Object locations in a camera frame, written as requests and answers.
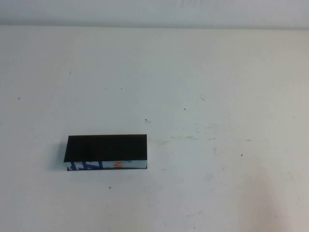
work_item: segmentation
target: black top panel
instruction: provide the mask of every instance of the black top panel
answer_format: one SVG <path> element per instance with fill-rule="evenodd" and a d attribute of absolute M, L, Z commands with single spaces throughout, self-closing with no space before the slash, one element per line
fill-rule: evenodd
<path fill-rule="evenodd" d="M 69 136 L 64 162 L 147 160 L 147 135 Z"/>

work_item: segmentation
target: black box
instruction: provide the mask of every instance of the black box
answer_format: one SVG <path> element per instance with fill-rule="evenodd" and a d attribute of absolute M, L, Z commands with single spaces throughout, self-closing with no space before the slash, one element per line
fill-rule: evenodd
<path fill-rule="evenodd" d="M 68 170 L 146 169 L 147 135 L 69 136 Z"/>

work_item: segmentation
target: white wall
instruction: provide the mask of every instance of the white wall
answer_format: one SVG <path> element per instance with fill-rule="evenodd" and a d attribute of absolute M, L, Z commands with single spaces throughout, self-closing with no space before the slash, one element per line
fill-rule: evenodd
<path fill-rule="evenodd" d="M 0 0 L 0 24 L 309 28 L 309 0 Z"/>

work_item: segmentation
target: blue printed design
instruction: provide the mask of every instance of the blue printed design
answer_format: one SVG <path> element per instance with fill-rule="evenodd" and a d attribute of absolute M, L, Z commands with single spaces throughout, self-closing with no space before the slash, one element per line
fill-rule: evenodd
<path fill-rule="evenodd" d="M 74 171 L 77 170 L 74 162 L 71 162 L 70 169 Z"/>
<path fill-rule="evenodd" d="M 86 162 L 82 162 L 83 164 L 83 168 L 81 167 L 78 167 L 78 170 L 100 170 L 100 169 L 103 169 L 103 164 L 101 161 L 98 162 L 98 166 L 96 165 L 93 165 L 93 164 L 88 164 Z"/>

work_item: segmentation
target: small box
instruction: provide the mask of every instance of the small box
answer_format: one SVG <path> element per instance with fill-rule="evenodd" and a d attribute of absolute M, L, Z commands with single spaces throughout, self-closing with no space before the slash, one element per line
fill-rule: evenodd
<path fill-rule="evenodd" d="M 68 171 L 147 169 L 147 135 L 69 136 L 64 162 Z"/>

